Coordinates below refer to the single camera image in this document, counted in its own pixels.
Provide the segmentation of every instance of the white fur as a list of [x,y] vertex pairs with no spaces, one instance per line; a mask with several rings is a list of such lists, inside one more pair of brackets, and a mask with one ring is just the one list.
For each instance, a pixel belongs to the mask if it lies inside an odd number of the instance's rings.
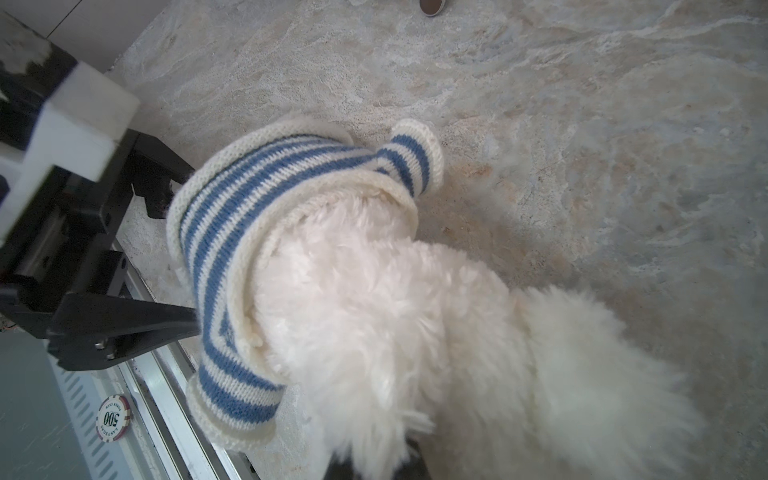
[[433,478],[643,478],[701,427],[681,375],[590,296],[512,290],[415,242],[386,196],[349,190],[288,229],[256,276],[268,361],[331,449],[391,478],[416,435]]

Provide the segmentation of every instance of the plush toy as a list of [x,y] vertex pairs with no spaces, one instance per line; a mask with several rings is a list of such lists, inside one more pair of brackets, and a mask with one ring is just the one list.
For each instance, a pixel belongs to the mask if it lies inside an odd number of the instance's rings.
[[413,240],[442,184],[437,137],[377,151],[299,118],[241,138],[179,191],[167,236],[202,326],[187,400],[212,442],[269,441],[302,386],[330,449],[391,478],[419,440],[433,478],[643,478],[680,469],[702,421],[683,377],[584,293],[510,290]]

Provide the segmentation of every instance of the brown round object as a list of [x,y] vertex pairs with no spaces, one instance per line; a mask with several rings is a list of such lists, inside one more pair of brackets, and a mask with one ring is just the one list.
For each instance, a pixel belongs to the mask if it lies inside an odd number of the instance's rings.
[[422,12],[428,17],[434,17],[445,6],[445,0],[419,0]]

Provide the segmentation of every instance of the knitted sweater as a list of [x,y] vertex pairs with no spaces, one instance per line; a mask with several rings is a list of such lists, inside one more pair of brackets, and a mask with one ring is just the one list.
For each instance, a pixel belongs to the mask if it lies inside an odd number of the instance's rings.
[[265,360],[254,281],[281,232],[345,187],[386,192],[418,223],[413,202],[442,184],[440,143],[400,121],[376,152],[344,130],[300,118],[271,124],[214,155],[176,194],[168,212],[170,254],[186,271],[202,348],[187,401],[209,439],[245,451],[268,442],[287,379]]

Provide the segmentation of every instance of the beige marble pattern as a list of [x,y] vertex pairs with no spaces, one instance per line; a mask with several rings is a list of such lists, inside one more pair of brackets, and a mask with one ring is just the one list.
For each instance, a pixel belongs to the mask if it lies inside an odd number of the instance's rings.
[[[513,284],[595,290],[691,374],[710,426],[687,478],[768,478],[768,2],[416,3],[176,0],[110,75],[195,166],[295,111],[368,145],[432,122],[447,180],[419,236]],[[140,206],[121,241],[185,303]],[[314,478],[298,437],[280,474]]]

